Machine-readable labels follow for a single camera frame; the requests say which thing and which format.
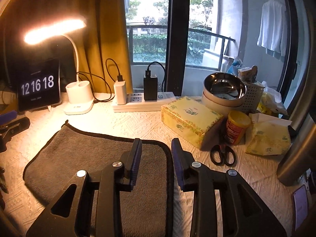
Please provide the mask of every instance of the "perforated basket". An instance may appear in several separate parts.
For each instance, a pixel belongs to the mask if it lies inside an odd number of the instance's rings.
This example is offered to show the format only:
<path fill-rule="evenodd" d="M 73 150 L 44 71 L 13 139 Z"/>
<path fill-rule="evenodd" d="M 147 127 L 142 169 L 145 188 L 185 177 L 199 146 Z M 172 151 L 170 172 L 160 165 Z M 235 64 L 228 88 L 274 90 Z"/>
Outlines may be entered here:
<path fill-rule="evenodd" d="M 245 83 L 247 91 L 245 94 L 245 101 L 239 107 L 240 111 L 244 113 L 254 113 L 257 110 L 258 104 L 264 90 L 264 86 Z"/>

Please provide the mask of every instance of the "yellow box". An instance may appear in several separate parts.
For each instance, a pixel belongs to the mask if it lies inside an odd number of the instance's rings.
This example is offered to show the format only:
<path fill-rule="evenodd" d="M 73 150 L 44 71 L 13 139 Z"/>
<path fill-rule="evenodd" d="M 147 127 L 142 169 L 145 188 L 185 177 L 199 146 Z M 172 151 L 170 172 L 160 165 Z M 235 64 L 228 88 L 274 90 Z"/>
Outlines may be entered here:
<path fill-rule="evenodd" d="M 161 107 L 162 122 L 200 150 L 209 150 L 223 115 L 188 97 Z"/>

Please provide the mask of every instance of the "digital clock display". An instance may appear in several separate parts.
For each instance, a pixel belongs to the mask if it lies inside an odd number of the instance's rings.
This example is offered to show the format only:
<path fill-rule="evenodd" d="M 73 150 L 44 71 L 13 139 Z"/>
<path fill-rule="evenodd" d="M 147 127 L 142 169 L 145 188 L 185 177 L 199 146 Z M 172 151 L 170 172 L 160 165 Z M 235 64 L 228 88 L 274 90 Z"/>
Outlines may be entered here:
<path fill-rule="evenodd" d="M 59 60 L 21 67 L 17 78 L 19 111 L 60 103 Z"/>

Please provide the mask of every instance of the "black scissors handle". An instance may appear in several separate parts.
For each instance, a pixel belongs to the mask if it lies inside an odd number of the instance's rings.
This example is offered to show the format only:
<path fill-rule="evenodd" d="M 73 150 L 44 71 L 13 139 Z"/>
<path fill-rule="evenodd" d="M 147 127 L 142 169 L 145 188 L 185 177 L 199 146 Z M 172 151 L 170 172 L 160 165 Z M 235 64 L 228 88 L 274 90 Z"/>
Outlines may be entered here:
<path fill-rule="evenodd" d="M 218 152 L 218 155 L 219 155 L 219 158 L 220 158 L 219 162 L 215 161 L 215 159 L 214 159 L 214 153 L 216 153 L 216 152 Z M 228 156 L 229 153 L 231 153 L 233 155 L 233 162 L 232 163 L 229 163 L 227 161 L 228 157 L 229 157 Z M 226 166 L 233 166 L 235 164 L 235 161 L 236 161 L 236 154 L 233 151 L 233 149 L 230 148 L 229 146 L 222 147 L 220 145 L 215 145 L 211 149 L 210 158 L 211 158 L 211 161 L 213 162 L 213 164 L 215 164 L 217 166 L 221 166 L 223 164 L 225 164 Z"/>

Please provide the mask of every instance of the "metal railing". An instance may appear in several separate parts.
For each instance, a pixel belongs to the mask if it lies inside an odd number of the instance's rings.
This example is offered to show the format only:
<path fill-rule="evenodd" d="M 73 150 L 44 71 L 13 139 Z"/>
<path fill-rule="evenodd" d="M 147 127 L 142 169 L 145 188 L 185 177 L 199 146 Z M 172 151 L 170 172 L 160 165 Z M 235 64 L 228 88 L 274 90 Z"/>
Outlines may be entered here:
<path fill-rule="evenodd" d="M 154 28 L 167 29 L 167 26 L 162 26 L 162 25 L 127 25 L 126 28 L 129 30 L 128 43 L 129 43 L 129 53 L 130 53 L 131 65 L 147 65 L 148 62 L 134 61 L 133 30 L 138 29 L 138 28 L 140 28 L 140 29 L 142 29 L 142 28 L 144 28 L 144 29 L 151 29 L 151 28 L 152 29 L 154 29 Z M 189 31 L 222 39 L 221 52 L 219 53 L 219 61 L 218 61 L 218 69 L 220 69 L 221 65 L 222 65 L 223 55 L 224 55 L 225 39 L 227 39 L 228 41 L 233 41 L 233 42 L 235 42 L 235 39 L 232 39 L 230 37 L 225 37 L 225 36 L 222 36 L 219 34 L 211 33 L 208 31 L 200 30 L 200 29 L 189 28 Z"/>

